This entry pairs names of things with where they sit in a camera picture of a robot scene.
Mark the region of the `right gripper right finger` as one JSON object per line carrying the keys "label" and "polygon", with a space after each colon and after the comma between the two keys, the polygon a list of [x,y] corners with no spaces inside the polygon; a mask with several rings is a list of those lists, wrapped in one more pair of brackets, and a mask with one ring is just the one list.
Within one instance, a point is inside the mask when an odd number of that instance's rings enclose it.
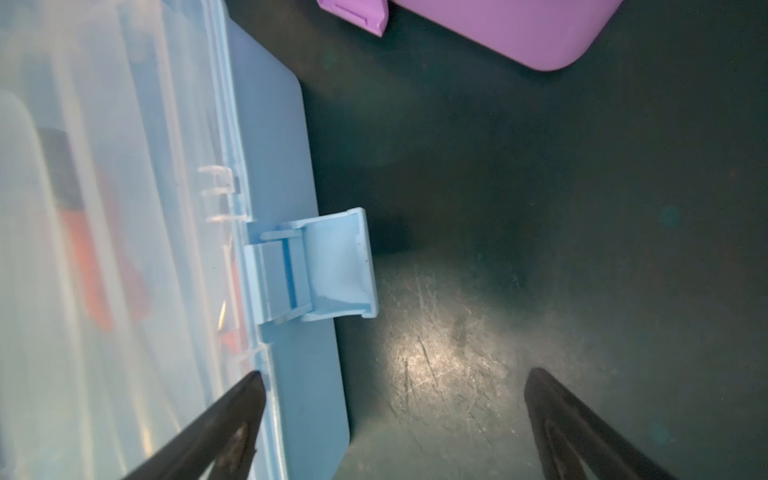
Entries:
{"label": "right gripper right finger", "polygon": [[533,368],[524,399],[546,479],[672,479],[551,373]]}

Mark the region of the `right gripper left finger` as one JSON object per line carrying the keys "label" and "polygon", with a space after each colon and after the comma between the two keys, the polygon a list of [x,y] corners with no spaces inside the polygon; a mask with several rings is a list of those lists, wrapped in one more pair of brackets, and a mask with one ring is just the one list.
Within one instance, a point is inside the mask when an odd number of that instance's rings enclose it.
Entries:
{"label": "right gripper left finger", "polygon": [[251,371],[139,465],[128,479],[245,479],[266,407],[259,371]]}

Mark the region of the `blue clear toolbox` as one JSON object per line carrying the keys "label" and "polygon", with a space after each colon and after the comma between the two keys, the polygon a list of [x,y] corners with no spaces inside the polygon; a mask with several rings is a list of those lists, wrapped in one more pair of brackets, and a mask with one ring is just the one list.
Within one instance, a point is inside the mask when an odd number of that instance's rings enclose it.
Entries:
{"label": "blue clear toolbox", "polygon": [[[86,310],[37,133],[72,148],[114,328]],[[150,294],[129,319],[114,247]],[[334,321],[378,312],[366,214],[318,212],[296,76],[221,1],[1,5],[1,475],[126,479],[251,371],[248,479],[330,479]]]}

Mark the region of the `purple clear toolbox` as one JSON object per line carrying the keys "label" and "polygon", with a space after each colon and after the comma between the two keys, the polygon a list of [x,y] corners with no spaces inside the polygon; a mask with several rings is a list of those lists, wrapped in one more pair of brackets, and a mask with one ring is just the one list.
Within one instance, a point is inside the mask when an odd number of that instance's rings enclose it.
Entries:
{"label": "purple clear toolbox", "polygon": [[402,0],[396,3],[528,68],[570,66],[621,0]]}

